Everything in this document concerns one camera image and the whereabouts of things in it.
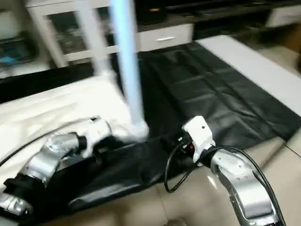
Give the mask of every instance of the white pole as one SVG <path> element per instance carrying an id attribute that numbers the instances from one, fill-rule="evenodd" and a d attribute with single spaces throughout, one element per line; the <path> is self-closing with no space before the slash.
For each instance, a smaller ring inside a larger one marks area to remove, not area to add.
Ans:
<path id="1" fill-rule="evenodd" d="M 75 15 L 83 31 L 85 44 L 91 51 L 94 74 L 112 77 L 114 73 L 106 52 L 107 43 L 103 31 L 99 27 L 101 21 L 89 2 L 89 0 L 75 0 Z"/>
<path id="2" fill-rule="evenodd" d="M 143 116 L 140 76 L 135 50 L 135 21 L 131 0 L 111 0 L 110 13 L 119 49 L 118 60 L 122 87 L 132 116 L 133 130 L 138 136 L 146 137 L 149 130 Z"/>

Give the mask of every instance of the white sheet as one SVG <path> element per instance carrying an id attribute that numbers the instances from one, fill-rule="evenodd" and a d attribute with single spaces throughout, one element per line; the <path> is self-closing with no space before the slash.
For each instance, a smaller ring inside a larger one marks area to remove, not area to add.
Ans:
<path id="1" fill-rule="evenodd" d="M 128 125 L 130 114 L 115 83 L 93 77 L 0 105 L 0 158 L 44 132 L 78 118 L 99 115 Z M 86 122 L 67 130 L 81 132 Z M 26 160 L 45 142 L 41 139 L 0 168 L 0 184 L 14 177 Z"/>
<path id="2" fill-rule="evenodd" d="M 197 42 L 301 116 L 299 77 L 229 36 Z"/>

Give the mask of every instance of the black mat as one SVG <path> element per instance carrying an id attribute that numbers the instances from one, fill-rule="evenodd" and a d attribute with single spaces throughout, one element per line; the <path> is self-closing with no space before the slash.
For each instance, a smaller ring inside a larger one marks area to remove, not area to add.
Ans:
<path id="1" fill-rule="evenodd" d="M 115 57 L 112 62 L 116 68 Z M 150 127 L 148 141 L 120 148 L 109 141 L 111 151 L 102 156 L 102 166 L 93 158 L 57 173 L 37 222 L 109 202 L 161 181 L 168 157 L 161 138 L 180 131 L 194 115 L 205 117 L 217 144 L 239 148 L 277 136 L 288 140 L 301 126 L 299 116 L 197 43 L 140 53 L 139 66 Z M 32 93 L 89 77 L 92 69 L 89 64 L 76 65 L 39 75 L 27 75 L 28 81 L 37 79 Z M 29 85 L 25 77 L 21 79 L 24 87 Z M 13 83 L 0 84 L 0 92 L 5 90 L 2 101 L 28 95 L 28 91 L 14 94 L 15 90 L 5 87 Z M 178 160 L 174 174 L 189 164 L 187 159 Z"/>

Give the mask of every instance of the shelf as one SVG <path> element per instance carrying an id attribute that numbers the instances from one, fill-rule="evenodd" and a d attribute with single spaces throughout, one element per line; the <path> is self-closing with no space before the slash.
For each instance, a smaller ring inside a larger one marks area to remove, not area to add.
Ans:
<path id="1" fill-rule="evenodd" d="M 190 12 L 183 12 L 183 13 L 169 13 L 167 18 L 164 22 L 157 23 L 157 24 L 149 24 L 149 25 L 140 25 L 138 24 L 138 31 L 144 32 L 149 30 L 155 30 L 170 26 L 176 26 L 181 24 L 195 24 L 198 22 L 210 21 L 215 19 L 221 19 L 231 16 L 240 16 L 246 15 L 251 13 L 256 13 L 265 10 L 271 10 L 273 8 L 278 7 L 285 7 L 285 6 L 292 6 L 300 4 L 299 0 L 286 0 L 286 1 L 279 1 L 279 2 L 271 2 L 265 1 L 261 5 L 258 4 L 242 4 L 232 7 L 223 7 L 223 8 L 216 8 L 216 9 L 207 9 L 199 10 L 195 9 L 194 13 Z"/>

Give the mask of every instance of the silver robotic arm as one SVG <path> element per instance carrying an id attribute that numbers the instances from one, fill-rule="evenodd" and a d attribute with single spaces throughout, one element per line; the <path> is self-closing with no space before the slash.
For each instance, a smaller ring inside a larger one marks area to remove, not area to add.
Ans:
<path id="1" fill-rule="evenodd" d="M 278 214 L 262 178 L 246 157 L 214 148 L 211 130 L 202 116 L 190 120 L 183 130 L 189 134 L 194 145 L 194 162 L 204 157 L 200 162 L 208 166 L 228 190 L 241 226 L 279 225 Z"/>
<path id="2" fill-rule="evenodd" d="M 95 144 L 113 135 L 109 124 L 100 118 L 91 121 L 86 133 L 57 134 L 49 138 L 15 178 L 5 181 L 0 193 L 0 209 L 13 216 L 26 217 L 35 212 L 39 194 L 59 170 L 80 162 L 93 153 Z"/>

